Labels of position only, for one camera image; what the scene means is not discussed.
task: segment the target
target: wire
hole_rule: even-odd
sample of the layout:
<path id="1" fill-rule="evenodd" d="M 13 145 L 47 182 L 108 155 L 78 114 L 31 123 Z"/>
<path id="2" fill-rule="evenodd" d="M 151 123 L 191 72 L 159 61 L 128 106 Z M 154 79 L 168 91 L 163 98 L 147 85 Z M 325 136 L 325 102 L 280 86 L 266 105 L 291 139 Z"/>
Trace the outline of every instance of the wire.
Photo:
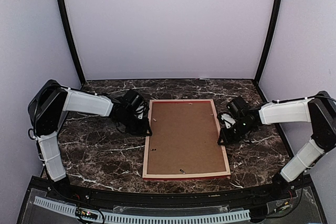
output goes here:
<path id="1" fill-rule="evenodd" d="M 136 111 L 135 111 L 135 115 L 140 115 L 141 113 L 145 114 L 147 112 L 147 110 L 149 110 L 149 106 L 148 106 L 148 103 L 147 102 L 143 102 L 142 104 L 142 108 L 138 108 Z"/>
<path id="2" fill-rule="evenodd" d="M 250 130 L 250 131 L 248 132 L 246 139 L 243 140 L 244 143 L 248 143 L 248 144 L 251 144 L 251 143 L 252 143 L 250 136 L 251 136 L 251 133 L 254 133 L 254 132 L 255 132 L 254 130 Z"/>
<path id="3" fill-rule="evenodd" d="M 93 205 L 90 205 L 90 204 L 88 204 L 88 203 L 85 203 L 85 202 L 82 202 L 82 201 L 79 201 L 79 200 L 75 200 L 75 199 L 70 199 L 70 198 L 68 198 L 68 197 L 66 197 L 66 196 L 64 196 L 64 195 L 62 195 L 58 190 L 56 190 L 56 188 L 54 187 L 54 183 L 53 183 L 53 181 L 51 180 L 51 178 L 50 178 L 50 176 L 49 176 L 49 174 L 48 174 L 48 171 L 47 171 L 46 166 L 44 166 L 44 169 L 45 169 L 45 172 L 46 172 L 46 174 L 47 174 L 47 178 L 48 178 L 48 181 L 50 182 L 51 187 L 53 188 L 53 190 L 54 190 L 60 197 L 66 199 L 66 200 L 70 200 L 70 201 L 76 202 L 76 203 L 78 203 L 78 204 L 83 204 L 83 205 L 86 205 L 86 206 L 88 206 L 88 207 L 90 207 L 90 208 L 93 208 L 94 210 L 98 211 L 99 214 L 101 215 L 101 218 L 102 218 L 102 224 L 105 223 L 105 216 L 104 216 L 104 214 L 100 211 L 100 209 L 98 209 L 97 207 L 95 207 L 95 206 L 93 206 Z"/>
<path id="4" fill-rule="evenodd" d="M 75 91 L 79 91 L 79 92 L 86 93 L 86 94 L 96 95 L 95 92 L 94 92 L 94 93 L 91 93 L 91 92 L 88 92 L 88 91 L 85 91 L 85 90 L 74 89 L 74 88 L 70 88 L 70 87 L 62 86 L 62 85 L 60 85 L 60 87 L 66 89 L 66 90 L 70 89 L 70 90 L 75 90 Z"/>
<path id="5" fill-rule="evenodd" d="M 78 215 L 78 218 L 81 220 L 82 223 L 88 223 L 87 221 L 83 220 L 81 215 Z"/>
<path id="6" fill-rule="evenodd" d="M 292 201 L 292 199 L 293 199 L 293 195 L 292 195 L 292 193 L 290 192 L 290 190 L 288 190 L 288 193 L 289 193 L 289 195 L 290 195 L 290 200 L 289 200 L 289 201 Z"/>
<path id="7" fill-rule="evenodd" d="M 230 123 L 228 120 L 226 120 L 226 119 L 222 119 L 224 122 L 226 122 L 226 123 L 228 123 L 231 127 L 233 126 L 233 124 L 232 123 Z"/>
<path id="8" fill-rule="evenodd" d="M 336 102 L 336 99 L 331 98 L 331 97 L 324 97 L 324 96 L 322 96 L 322 95 L 314 95 L 314 96 L 312 96 L 312 97 L 308 97 L 308 98 L 324 98 L 324 99 L 328 99 L 328 100 L 331 100 L 331 101 L 333 101 L 333 102 Z"/>
<path id="9" fill-rule="evenodd" d="M 262 197 L 268 197 L 269 196 L 269 194 L 248 194 L 247 195 L 247 197 L 249 198 L 249 197 L 260 197 L 260 198 L 262 198 Z"/>
<path id="10" fill-rule="evenodd" d="M 35 106 L 35 110 L 34 110 L 33 128 L 28 130 L 28 136 L 29 136 L 30 139 L 34 139 L 34 138 L 31 136 L 31 134 L 30 134 L 31 131 L 33 131 L 34 136 L 37 137 L 37 133 L 36 133 L 36 117 L 37 117 L 37 109 L 38 109 L 38 105 L 39 105 L 39 103 L 40 103 L 40 101 L 41 101 L 41 97 L 43 96 L 44 92 L 46 92 L 48 89 L 53 88 L 53 87 L 58 87 L 58 88 L 65 88 L 65 89 L 67 89 L 67 87 L 63 87 L 63 86 L 61 86 L 61 85 L 59 85 L 59 84 L 55 84 L 55 83 L 53 83 L 53 84 L 51 84 L 51 85 L 49 85 L 49 86 L 47 86 L 47 87 L 45 87 L 44 89 L 41 90 L 40 95 L 39 95 L 39 97 L 37 98 L 36 106 Z M 88 207 L 90 207 L 90 208 L 95 209 L 96 211 L 98 211 L 98 212 L 101 214 L 101 217 L 102 217 L 102 224 L 105 223 L 105 216 L 104 216 L 103 213 L 100 211 L 100 209 L 98 209 L 98 208 L 96 208 L 96 207 L 94 207 L 94 206 L 92 206 L 92 205 L 90 205 L 90 204 L 88 204 L 88 203 L 85 203 L 85 202 L 82 202 L 82 201 L 79 201 L 79 200 L 70 199 L 70 198 L 68 198 L 68 197 L 66 197 L 66 196 L 64 196 L 64 195 L 62 195 L 58 190 L 56 190 L 56 188 L 54 187 L 53 181 L 51 180 L 51 178 L 50 178 L 50 176 L 49 176 L 49 174 L 48 174 L 48 170 L 47 170 L 46 166 L 44 166 L 44 169 L 45 169 L 45 172 L 46 172 L 46 174 L 47 174 L 47 178 L 48 178 L 48 180 L 49 180 L 49 182 L 50 182 L 51 187 L 53 188 L 53 190 L 54 190 L 60 197 L 66 199 L 66 200 L 74 201 L 74 202 L 76 202 L 76 203 L 78 203 L 78 204 L 83 204 L 83 205 L 86 205 L 86 206 L 88 206 Z"/>
<path id="11" fill-rule="evenodd" d="M 80 197 L 79 197 L 79 195 L 78 194 L 74 194 L 77 198 L 78 198 L 78 200 L 80 200 Z"/>
<path id="12" fill-rule="evenodd" d="M 251 216 L 251 219 L 280 219 L 283 218 L 287 215 L 289 215 L 290 213 L 292 213 L 300 204 L 301 199 L 302 199 L 302 195 L 303 195 L 303 185 L 304 185 L 304 180 L 303 180 L 303 173 L 302 173 L 302 184 L 301 184 L 301 195 L 300 198 L 297 202 L 297 204 L 286 214 L 282 215 L 282 216 L 270 216 L 276 213 L 275 210 L 277 210 L 278 208 L 274 209 L 272 212 L 270 212 L 269 214 L 265 215 L 265 216 Z"/>
<path id="13" fill-rule="evenodd" d="M 120 123 L 119 122 L 117 122 L 116 124 L 115 124 L 115 128 L 117 129 L 117 131 L 119 131 L 121 134 L 126 134 L 126 132 L 122 132 L 120 129 L 119 129 L 119 127 L 120 127 Z"/>

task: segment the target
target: black cable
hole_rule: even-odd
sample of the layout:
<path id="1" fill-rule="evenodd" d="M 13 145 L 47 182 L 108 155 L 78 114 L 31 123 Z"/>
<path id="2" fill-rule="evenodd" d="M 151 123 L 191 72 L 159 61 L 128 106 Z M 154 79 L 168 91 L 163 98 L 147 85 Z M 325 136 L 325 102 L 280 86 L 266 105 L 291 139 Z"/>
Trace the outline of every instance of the black cable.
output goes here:
<path id="1" fill-rule="evenodd" d="M 126 132 L 122 132 L 120 129 L 119 129 L 119 127 L 120 127 L 120 123 L 119 122 L 117 122 L 116 124 L 115 124 L 115 128 L 117 129 L 117 131 L 119 131 L 121 134 L 126 134 Z"/>
<path id="2" fill-rule="evenodd" d="M 228 120 L 226 120 L 226 119 L 222 119 L 224 122 L 226 122 L 226 123 L 228 123 L 231 127 L 233 126 L 233 124 L 232 123 L 230 123 Z"/>
<path id="3" fill-rule="evenodd" d="M 328 99 L 328 100 L 331 100 L 333 102 L 336 102 L 336 99 L 331 98 L 331 97 L 324 97 L 322 95 L 314 95 L 313 97 L 308 97 L 308 98 L 324 98 L 324 99 Z"/>
<path id="4" fill-rule="evenodd" d="M 251 138 L 250 138 L 252 132 L 255 132 L 255 131 L 250 130 L 250 131 L 248 132 L 247 137 L 246 137 L 246 139 L 244 140 L 245 143 L 248 143 L 248 144 L 251 144 L 251 143 L 252 143 Z"/>
<path id="5" fill-rule="evenodd" d="M 263 198 L 263 197 L 268 197 L 269 194 L 248 194 L 246 196 L 247 196 L 247 198 L 250 198 L 250 197 L 260 197 L 260 198 Z"/>
<path id="6" fill-rule="evenodd" d="M 87 223 L 87 221 L 85 221 L 85 220 L 82 219 L 81 215 L 78 215 L 78 218 L 81 220 L 82 223 L 85 223 L 85 222 Z"/>
<path id="7" fill-rule="evenodd" d="M 265 216 L 251 216 L 251 219 L 279 219 L 279 218 L 283 218 L 287 215 L 289 215 L 290 213 L 292 213 L 300 204 L 301 202 L 301 199 L 302 199 L 302 195 L 303 195 L 303 185 L 304 185 L 304 176 L 303 176 L 304 173 L 302 173 L 302 184 L 301 184 L 301 195 L 300 195 L 300 198 L 299 198 L 299 201 L 298 203 L 295 205 L 295 207 L 293 207 L 288 213 L 282 215 L 282 216 L 270 216 L 270 215 L 273 215 L 277 212 L 274 212 L 274 210 L 272 212 L 270 212 L 269 214 L 265 215 Z"/>
<path id="8" fill-rule="evenodd" d="M 35 140 L 35 138 L 32 137 L 31 132 L 34 133 L 34 129 L 33 129 L 33 128 L 30 128 L 30 129 L 28 130 L 28 137 L 29 137 L 31 140 Z"/>
<path id="9" fill-rule="evenodd" d="M 276 101 L 276 100 L 272 100 L 272 103 L 286 103 L 286 102 L 295 102 L 295 101 L 300 101 L 300 100 L 304 100 L 304 97 L 301 98 L 294 98 L 294 99 L 288 99 L 288 100 L 281 100 L 281 101 Z"/>
<path id="10" fill-rule="evenodd" d="M 65 89 L 67 89 L 67 87 L 64 87 L 64 86 L 61 86 L 61 85 L 59 85 L 59 84 L 55 84 L 55 83 L 54 83 L 54 84 L 51 84 L 51 85 L 49 85 L 49 86 L 47 86 L 47 87 L 45 87 L 44 89 L 41 90 L 40 96 L 38 97 L 38 99 L 37 99 L 37 101 L 36 101 L 36 106 L 35 106 L 35 110 L 34 110 L 33 128 L 28 130 L 28 136 L 29 136 L 29 138 L 32 139 L 32 140 L 34 140 L 34 138 L 33 138 L 33 137 L 31 136 L 31 134 L 30 134 L 31 131 L 33 131 L 34 136 L 37 137 L 37 133 L 36 133 L 36 117 L 37 117 L 37 109 L 38 109 L 38 105 L 39 105 L 39 103 L 40 103 L 40 101 L 41 101 L 41 97 L 43 96 L 43 93 L 44 93 L 44 92 L 46 92 L 48 89 L 53 88 L 53 87 L 58 87 L 58 88 L 65 88 Z M 49 176 L 49 174 L 48 174 L 48 171 L 47 171 L 46 166 L 44 166 L 44 169 L 45 169 L 45 172 L 46 172 L 46 175 L 47 175 L 47 178 L 48 178 L 48 180 L 49 180 L 49 182 L 50 182 L 51 187 L 53 188 L 53 190 L 54 190 L 60 197 L 66 199 L 66 200 L 74 201 L 74 202 L 76 202 L 76 203 L 78 203 L 78 204 L 84 204 L 84 205 L 86 205 L 86 206 L 88 206 L 88 207 L 90 207 L 90 208 L 95 209 L 96 211 L 98 211 L 98 212 L 101 214 L 101 217 L 102 217 L 102 224 L 105 223 L 105 216 L 103 215 L 103 213 L 102 213 L 98 208 L 96 208 L 96 207 L 94 207 L 94 206 L 92 206 L 92 205 L 90 205 L 90 204 L 88 204 L 88 203 L 79 201 L 79 200 L 74 200 L 74 199 L 67 198 L 67 197 L 65 197 L 64 195 L 62 195 L 59 191 L 57 191 L 56 188 L 55 188 L 54 185 L 53 185 L 53 181 L 51 180 L 51 178 L 50 178 L 50 176 Z"/>
<path id="11" fill-rule="evenodd" d="M 104 216 L 104 214 L 100 211 L 99 208 L 97 208 L 97 207 L 95 207 L 95 206 L 93 206 L 93 205 L 90 205 L 90 204 L 88 204 L 88 203 L 85 203 L 85 202 L 76 200 L 76 199 L 70 199 L 70 198 L 68 198 L 68 197 L 66 197 L 66 196 L 64 196 L 64 195 L 62 195 L 58 190 L 56 190 L 56 188 L 54 187 L 54 183 L 53 183 L 53 181 L 51 180 L 51 178 L 50 178 L 50 176 L 49 176 L 49 174 L 48 174 L 48 171 L 47 171 L 46 166 L 44 166 L 44 169 L 45 169 L 45 172 L 46 172 L 46 175 L 47 175 L 47 178 L 48 178 L 48 181 L 49 181 L 51 187 L 53 188 L 53 190 L 54 190 L 60 197 L 62 197 L 63 199 L 69 200 L 69 201 L 76 202 L 77 204 L 83 204 L 83 205 L 86 205 L 86 206 L 88 206 L 88 207 L 90 207 L 90 208 L 92 208 L 92 209 L 98 211 L 99 214 L 101 215 L 101 218 L 102 218 L 102 224 L 105 223 L 105 216 Z"/>
<path id="12" fill-rule="evenodd" d="M 60 87 L 66 89 L 66 90 L 68 90 L 70 88 L 70 87 L 66 87 L 66 86 L 60 86 Z M 91 93 L 91 92 L 88 92 L 88 91 L 85 91 L 85 90 L 80 90 L 80 89 L 70 88 L 70 90 L 75 90 L 75 91 L 79 91 L 79 92 L 86 93 L 86 94 L 96 95 L 96 93 Z"/>
<path id="13" fill-rule="evenodd" d="M 142 104 L 142 108 L 138 108 L 136 111 L 135 111 L 135 114 L 137 115 L 140 115 L 141 113 L 146 113 L 147 109 L 149 109 L 149 106 L 148 106 L 148 103 L 147 102 L 143 102 Z"/>

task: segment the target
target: dark marble surface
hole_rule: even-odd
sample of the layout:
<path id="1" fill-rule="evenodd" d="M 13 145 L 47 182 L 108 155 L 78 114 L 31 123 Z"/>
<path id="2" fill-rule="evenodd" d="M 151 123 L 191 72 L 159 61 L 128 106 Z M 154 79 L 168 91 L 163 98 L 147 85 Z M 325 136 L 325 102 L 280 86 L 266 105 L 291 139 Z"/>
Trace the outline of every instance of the dark marble surface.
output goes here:
<path id="1" fill-rule="evenodd" d="M 84 90 L 111 97 L 137 89 L 145 99 L 213 99 L 218 112 L 241 95 L 251 105 L 261 99 L 249 80 L 110 80 L 89 81 Z M 144 138 L 121 134 L 109 118 L 71 112 L 59 145 L 74 185 L 132 193 L 202 193 L 271 183 L 289 156 L 273 126 L 263 126 L 250 141 L 227 147 L 231 177 L 147 181 L 142 179 Z"/>

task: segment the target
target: zip tie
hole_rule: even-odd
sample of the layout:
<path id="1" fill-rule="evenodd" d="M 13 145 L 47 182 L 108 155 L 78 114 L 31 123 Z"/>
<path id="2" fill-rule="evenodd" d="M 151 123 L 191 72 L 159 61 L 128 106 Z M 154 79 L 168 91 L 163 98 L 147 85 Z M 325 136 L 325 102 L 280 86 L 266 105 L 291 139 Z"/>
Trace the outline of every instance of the zip tie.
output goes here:
<path id="1" fill-rule="evenodd" d="M 307 169 L 312 169 L 313 167 L 307 166 L 302 160 L 301 158 L 298 156 L 298 160 L 302 163 L 302 165 L 307 168 Z"/>

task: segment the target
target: white wall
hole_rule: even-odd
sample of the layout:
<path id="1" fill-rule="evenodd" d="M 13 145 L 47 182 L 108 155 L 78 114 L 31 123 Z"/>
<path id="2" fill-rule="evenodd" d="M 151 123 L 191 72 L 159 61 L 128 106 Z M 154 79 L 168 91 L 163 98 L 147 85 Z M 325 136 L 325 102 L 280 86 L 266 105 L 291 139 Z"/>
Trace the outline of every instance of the white wall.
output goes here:
<path id="1" fill-rule="evenodd" d="M 326 90 L 336 98 L 336 0 L 282 0 L 261 88 L 266 97 L 287 99 Z M 283 125 L 296 153 L 312 134 L 310 124 Z M 336 150 L 311 176 L 329 223 L 336 223 Z"/>
<path id="2" fill-rule="evenodd" d="M 66 0 L 92 79 L 253 78 L 273 0 Z"/>
<path id="3" fill-rule="evenodd" d="M 80 87 L 56 0 L 0 0 L 0 216 L 16 223 L 36 145 L 27 136 L 27 107 L 48 79 Z"/>

